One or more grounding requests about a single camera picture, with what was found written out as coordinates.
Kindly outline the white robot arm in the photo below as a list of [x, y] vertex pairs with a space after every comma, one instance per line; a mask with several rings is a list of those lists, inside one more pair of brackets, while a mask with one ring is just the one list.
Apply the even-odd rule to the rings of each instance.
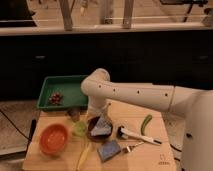
[[213, 90], [152, 83], [118, 83], [106, 69], [98, 68], [80, 82], [88, 109], [107, 111], [116, 100], [186, 118], [181, 155], [184, 171], [213, 171]]

